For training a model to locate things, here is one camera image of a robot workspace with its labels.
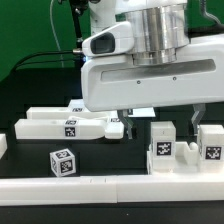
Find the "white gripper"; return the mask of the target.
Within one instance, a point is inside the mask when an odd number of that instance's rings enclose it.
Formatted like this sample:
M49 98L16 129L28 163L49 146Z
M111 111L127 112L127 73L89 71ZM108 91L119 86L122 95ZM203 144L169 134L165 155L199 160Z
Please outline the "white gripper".
M127 109L194 104L191 122L197 135L204 103L224 101L224 25L194 28L190 37L174 61L158 65L136 65L122 51L96 57L86 53L81 69L85 106L90 111L117 110L132 139L134 123Z

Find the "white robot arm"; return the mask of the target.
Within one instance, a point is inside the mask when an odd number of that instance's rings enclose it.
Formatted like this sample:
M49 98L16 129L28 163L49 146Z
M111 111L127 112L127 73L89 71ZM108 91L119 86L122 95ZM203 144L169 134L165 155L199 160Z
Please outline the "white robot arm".
M135 108L191 105L192 126L205 105L224 101L224 24L206 12L210 27L189 31L187 0L116 0L96 10L97 33L82 43L82 96L91 111L116 110L133 134Z

